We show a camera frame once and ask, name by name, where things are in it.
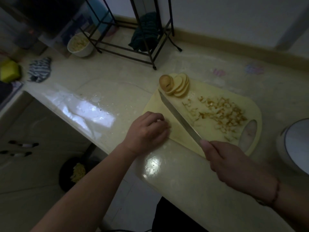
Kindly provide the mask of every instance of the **hand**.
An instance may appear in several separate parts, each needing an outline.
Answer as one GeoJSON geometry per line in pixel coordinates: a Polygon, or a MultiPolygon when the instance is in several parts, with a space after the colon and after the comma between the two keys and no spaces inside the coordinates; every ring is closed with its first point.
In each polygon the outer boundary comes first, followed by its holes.
{"type": "Polygon", "coordinates": [[[226,142],[201,141],[205,157],[220,181],[265,203],[275,196],[277,179],[253,162],[237,146],[226,142]]]}
{"type": "Polygon", "coordinates": [[[169,134],[170,127],[163,115],[148,111],[133,121],[122,144],[138,156],[156,148],[169,134]]]}

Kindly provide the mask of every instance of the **black metal stand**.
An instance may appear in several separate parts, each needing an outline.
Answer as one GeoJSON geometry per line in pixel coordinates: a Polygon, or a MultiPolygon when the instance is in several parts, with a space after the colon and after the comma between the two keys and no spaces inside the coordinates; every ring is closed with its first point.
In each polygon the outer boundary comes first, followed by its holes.
{"type": "Polygon", "coordinates": [[[131,22],[127,22],[127,21],[120,21],[120,20],[116,20],[109,8],[109,6],[107,5],[106,1],[104,1],[108,11],[107,13],[103,16],[102,19],[99,19],[97,14],[95,13],[94,9],[92,8],[92,6],[90,5],[90,3],[88,2],[88,0],[85,0],[89,6],[89,8],[91,9],[91,11],[93,12],[93,14],[95,15],[96,19],[98,20],[98,24],[97,26],[95,27],[95,29],[90,33],[89,36],[87,36],[85,34],[85,32],[80,28],[81,32],[87,37],[87,39],[91,42],[91,44],[93,44],[93,46],[95,47],[95,49],[99,52],[99,53],[102,53],[102,51],[106,51],[108,53],[112,53],[112,54],[116,54],[118,56],[121,56],[121,57],[125,57],[125,58],[129,58],[129,59],[132,59],[132,60],[135,60],[135,61],[139,61],[139,62],[143,62],[143,63],[147,63],[147,64],[151,64],[153,69],[156,70],[156,66],[155,66],[155,60],[158,56],[158,54],[160,53],[162,47],[164,46],[165,42],[167,41],[167,39],[170,40],[170,42],[175,46],[177,47],[177,49],[181,52],[182,49],[179,48],[178,46],[175,45],[175,43],[173,43],[172,39],[170,38],[170,34],[172,33],[172,35],[174,36],[175,33],[174,33],[174,25],[173,25],[173,17],[172,17],[172,6],[171,6],[171,0],[168,0],[168,5],[169,5],[169,12],[170,12],[170,19],[168,21],[168,23],[165,25],[164,29],[162,28],[162,24],[161,24],[161,18],[160,18],[160,12],[159,12],[159,7],[158,7],[158,2],[157,0],[154,0],[154,5],[155,5],[155,8],[156,8],[156,12],[157,12],[157,19],[158,19],[158,25],[159,25],[159,42],[160,40],[162,39],[162,37],[165,35],[165,39],[163,40],[163,42],[161,43],[161,45],[157,46],[159,47],[158,51],[156,52],[156,54],[152,57],[152,54],[153,52],[155,51],[155,48],[152,49],[151,51],[149,50],[149,47],[147,45],[147,42],[146,42],[146,38],[145,38],[145,35],[144,35],[144,32],[142,31],[142,37],[143,37],[143,41],[145,43],[145,47],[146,47],[146,50],[147,50],[147,53],[144,53],[144,52],[141,52],[141,51],[135,51],[133,49],[129,49],[129,48],[126,48],[126,47],[122,47],[122,46],[118,46],[118,45],[114,45],[114,44],[110,44],[110,43],[107,43],[107,42],[104,42],[102,41],[102,39],[105,37],[106,33],[108,32],[108,30],[110,29],[110,27],[112,25],[115,25],[117,27],[125,27],[125,28],[130,28],[130,29],[136,29],[137,27],[139,27],[140,29],[141,28],[141,22],[140,22],[140,18],[139,18],[139,15],[137,13],[137,9],[136,9],[136,6],[135,6],[135,3],[134,3],[134,0],[130,0],[131,2],[131,5],[132,5],[132,8],[133,8],[133,11],[134,11],[134,14],[135,14],[135,17],[136,17],[136,21],[137,23],[131,23],[131,22]],[[108,16],[108,14],[111,15],[112,17],[112,21],[111,22],[105,22],[104,19],[108,16]],[[98,29],[98,27],[100,26],[100,24],[107,24],[108,26],[106,27],[105,31],[101,34],[101,36],[99,37],[98,40],[95,40],[93,38],[91,38],[93,36],[93,34],[95,33],[95,31],[98,29]],[[129,57],[129,56],[126,56],[124,54],[119,54],[119,53],[116,53],[114,51],[110,51],[110,50],[107,50],[107,49],[103,49],[101,47],[98,47],[98,43],[101,43],[101,44],[105,44],[105,45],[108,45],[108,46],[113,46],[113,47],[116,47],[116,48],[119,48],[119,49],[123,49],[123,50],[127,50],[127,51],[130,51],[130,52],[134,52],[134,53],[137,53],[137,54],[142,54],[142,55],[145,55],[145,56],[148,56],[150,58],[150,62],[149,61],[146,61],[146,60],[141,60],[141,59],[137,59],[137,58],[133,58],[133,57],[129,57]]]}

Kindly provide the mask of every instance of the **knife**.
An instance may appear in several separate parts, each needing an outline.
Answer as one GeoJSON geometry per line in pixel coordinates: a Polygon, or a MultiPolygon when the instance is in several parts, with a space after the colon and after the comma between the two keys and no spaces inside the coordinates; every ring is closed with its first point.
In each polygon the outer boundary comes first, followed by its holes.
{"type": "Polygon", "coordinates": [[[175,116],[179,123],[184,127],[184,129],[189,133],[189,135],[196,141],[196,143],[201,146],[200,140],[202,138],[199,134],[191,127],[191,125],[184,119],[184,117],[177,111],[177,109],[171,104],[170,101],[159,91],[160,97],[164,105],[170,110],[170,112],[175,116]]]}

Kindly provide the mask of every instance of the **striped cloth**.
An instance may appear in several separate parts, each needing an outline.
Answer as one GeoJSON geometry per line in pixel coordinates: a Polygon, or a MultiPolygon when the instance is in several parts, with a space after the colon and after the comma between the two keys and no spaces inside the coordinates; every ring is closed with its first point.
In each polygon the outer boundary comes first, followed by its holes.
{"type": "Polygon", "coordinates": [[[50,75],[50,63],[52,59],[49,57],[43,58],[42,60],[33,60],[29,64],[29,80],[40,83],[46,80],[50,75]]]}
{"type": "Polygon", "coordinates": [[[133,33],[131,42],[129,46],[131,46],[134,50],[138,51],[147,51],[142,33],[144,32],[145,39],[149,50],[155,49],[159,43],[158,41],[158,26],[157,26],[157,13],[149,12],[140,18],[141,28],[137,27],[133,33]]]}

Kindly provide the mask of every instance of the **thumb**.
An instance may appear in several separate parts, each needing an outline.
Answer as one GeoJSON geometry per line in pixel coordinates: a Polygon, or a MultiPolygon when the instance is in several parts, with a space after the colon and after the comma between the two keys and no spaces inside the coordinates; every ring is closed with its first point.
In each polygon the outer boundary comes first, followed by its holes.
{"type": "Polygon", "coordinates": [[[200,143],[205,157],[208,161],[216,161],[222,159],[217,150],[213,147],[212,144],[210,144],[210,142],[206,140],[201,140],[200,143]]]}

